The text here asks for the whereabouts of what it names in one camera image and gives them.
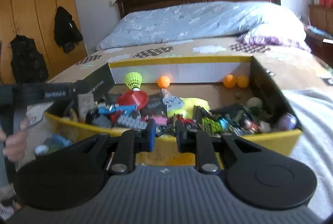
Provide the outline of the person's left hand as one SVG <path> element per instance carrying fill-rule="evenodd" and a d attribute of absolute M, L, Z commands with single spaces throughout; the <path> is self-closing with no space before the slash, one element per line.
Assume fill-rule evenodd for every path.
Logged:
<path fill-rule="evenodd" d="M 20 123 L 19 131 L 15 134 L 6 136 L 5 132 L 1 129 L 1 141 L 5 142 L 3 155 L 13 163 L 23 160 L 25 156 L 28 126 L 29 120 L 25 117 Z"/>

